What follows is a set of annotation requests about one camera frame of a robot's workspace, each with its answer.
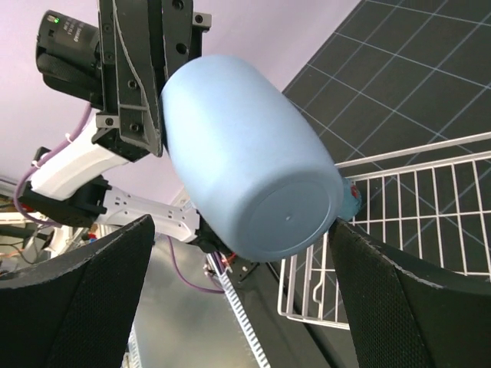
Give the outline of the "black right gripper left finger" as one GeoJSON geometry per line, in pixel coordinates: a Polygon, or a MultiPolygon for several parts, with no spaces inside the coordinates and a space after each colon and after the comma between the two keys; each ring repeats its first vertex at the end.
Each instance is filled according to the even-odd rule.
{"type": "Polygon", "coordinates": [[[155,226],[149,215],[1,277],[3,367],[119,367],[155,226]]]}

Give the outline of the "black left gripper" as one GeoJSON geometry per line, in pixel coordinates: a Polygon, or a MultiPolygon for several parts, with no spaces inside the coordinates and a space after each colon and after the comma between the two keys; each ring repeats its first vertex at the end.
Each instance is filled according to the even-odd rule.
{"type": "Polygon", "coordinates": [[[167,148],[160,94],[202,55],[212,16],[191,1],[99,1],[98,25],[48,10],[35,60],[50,88],[96,109],[96,143],[122,157],[160,157],[167,148]]]}

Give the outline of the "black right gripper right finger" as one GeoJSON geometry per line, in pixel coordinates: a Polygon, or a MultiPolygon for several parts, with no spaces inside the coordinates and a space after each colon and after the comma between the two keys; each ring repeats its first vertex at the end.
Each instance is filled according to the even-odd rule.
{"type": "Polygon", "coordinates": [[[437,267],[345,221],[328,232],[361,367],[488,367],[490,284],[437,267]]]}

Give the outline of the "blue glazed ceramic mug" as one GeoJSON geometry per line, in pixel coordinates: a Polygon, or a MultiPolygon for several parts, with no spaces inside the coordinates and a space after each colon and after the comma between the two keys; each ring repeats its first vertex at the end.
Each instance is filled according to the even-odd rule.
{"type": "Polygon", "coordinates": [[[357,186],[348,178],[342,178],[343,182],[343,201],[338,217],[345,221],[350,221],[361,210],[362,197],[357,186]]]}

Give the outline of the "light blue plastic cup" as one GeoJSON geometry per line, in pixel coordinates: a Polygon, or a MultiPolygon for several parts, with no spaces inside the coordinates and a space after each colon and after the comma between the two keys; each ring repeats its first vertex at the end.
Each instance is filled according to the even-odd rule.
{"type": "Polygon", "coordinates": [[[248,62],[209,55],[162,94],[168,153],[192,203],[222,242],[254,262],[312,245],[341,211],[329,152],[289,100],[248,62]]]}

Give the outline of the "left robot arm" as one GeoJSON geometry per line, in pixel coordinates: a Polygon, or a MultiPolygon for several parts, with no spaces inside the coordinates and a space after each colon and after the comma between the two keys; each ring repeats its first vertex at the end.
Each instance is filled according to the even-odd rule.
{"type": "Polygon", "coordinates": [[[201,218],[131,195],[104,173],[145,156],[162,156],[170,121],[160,99],[170,77],[202,54],[208,14],[191,1],[100,1],[98,23],[45,12],[35,61],[50,88],[87,101],[81,122],[55,149],[39,149],[17,184],[19,212],[34,209],[43,225],[122,226],[151,215],[155,228],[182,242],[201,218]]]}

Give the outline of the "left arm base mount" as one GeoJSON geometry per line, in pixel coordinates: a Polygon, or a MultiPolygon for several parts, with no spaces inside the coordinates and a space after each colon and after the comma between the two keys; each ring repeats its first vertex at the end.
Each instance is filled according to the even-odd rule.
{"type": "Polygon", "coordinates": [[[210,256],[217,276],[229,273],[233,281],[241,284],[259,266],[258,262],[246,260],[228,248],[206,222],[199,226],[196,235],[192,244],[210,256]]]}

